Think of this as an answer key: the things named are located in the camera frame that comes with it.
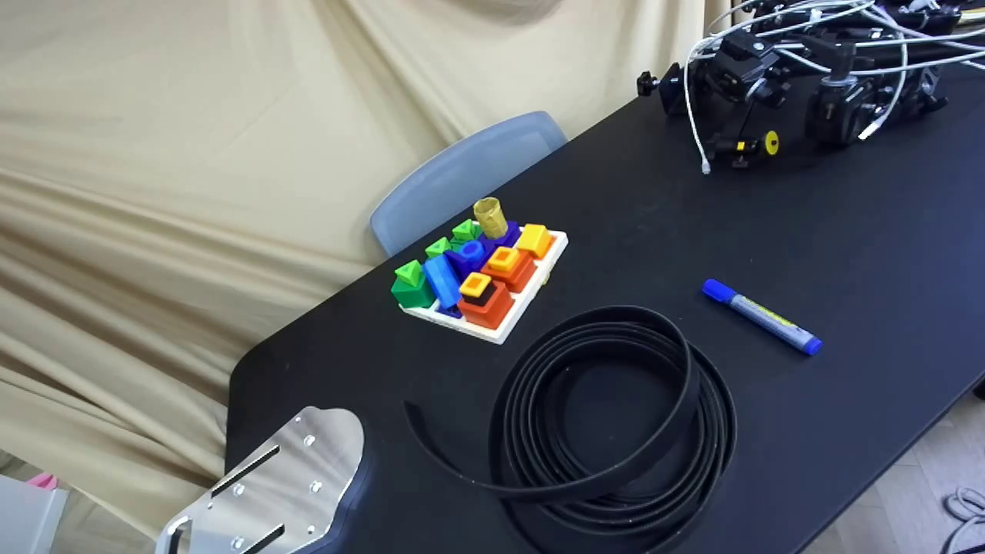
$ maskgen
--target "colorful toy blocks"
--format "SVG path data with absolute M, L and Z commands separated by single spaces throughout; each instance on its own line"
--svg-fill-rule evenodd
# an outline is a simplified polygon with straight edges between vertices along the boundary
M 537 292 L 548 284 L 567 235 L 517 223 L 495 196 L 474 203 L 474 219 L 395 269 L 392 294 L 410 318 L 502 345 Z

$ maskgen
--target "blue block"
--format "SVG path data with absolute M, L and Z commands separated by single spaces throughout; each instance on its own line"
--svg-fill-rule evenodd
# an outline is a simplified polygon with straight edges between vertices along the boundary
M 456 276 L 445 256 L 433 256 L 426 262 L 426 280 L 428 280 L 432 292 L 437 294 L 437 309 L 444 309 L 444 314 L 459 309 L 456 307 L 462 297 L 459 276 Z
M 521 223 L 509 220 L 500 239 L 483 236 L 485 251 L 492 256 L 500 247 L 513 247 L 521 239 Z
M 445 251 L 452 269 L 459 273 L 459 284 L 472 273 L 481 269 L 488 257 L 488 250 L 483 247 L 483 239 L 467 239 L 459 250 Z

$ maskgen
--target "black table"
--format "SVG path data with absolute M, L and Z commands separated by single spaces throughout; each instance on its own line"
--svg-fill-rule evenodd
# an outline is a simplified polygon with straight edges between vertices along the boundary
M 712 177 L 655 97 L 626 105 L 500 191 L 509 215 L 571 239 L 509 345 L 404 318 L 388 294 L 398 256 L 240 361 L 228 468 L 303 407 L 341 403 L 373 458 L 344 551 L 532 551 L 500 500 L 414 445 L 404 399 L 483 473 L 524 348 L 571 314 L 638 302 L 716 361 L 738 407 L 734 464 L 679 551 L 803 547 L 981 379 L 985 79 L 955 72 L 946 91 L 952 106 L 868 143 Z M 704 276 L 816 330 L 824 352 L 806 361 L 707 303 Z

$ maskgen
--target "silver metal object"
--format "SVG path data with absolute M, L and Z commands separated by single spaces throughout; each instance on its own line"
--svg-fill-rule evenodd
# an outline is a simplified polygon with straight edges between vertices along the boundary
M 327 537 L 364 442 L 354 411 L 306 407 L 176 513 L 153 554 L 293 554 Z

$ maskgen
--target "green block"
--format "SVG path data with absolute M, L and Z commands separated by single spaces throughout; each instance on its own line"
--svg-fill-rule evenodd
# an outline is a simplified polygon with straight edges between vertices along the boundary
M 459 250 L 467 239 L 476 239 L 483 228 L 474 219 L 465 219 L 452 228 L 452 250 Z
M 432 307 L 433 303 L 428 284 L 410 287 L 404 280 L 395 280 L 392 294 L 398 297 L 401 307 Z
M 439 236 L 439 239 L 433 239 L 433 243 L 426 250 L 426 256 L 428 256 L 428 257 L 437 257 L 437 256 L 444 256 L 444 251 L 449 251 L 449 250 L 452 250 L 449 239 Z
M 395 273 L 398 273 L 398 284 L 405 284 L 411 289 L 426 287 L 426 268 L 414 257 L 401 265 Z

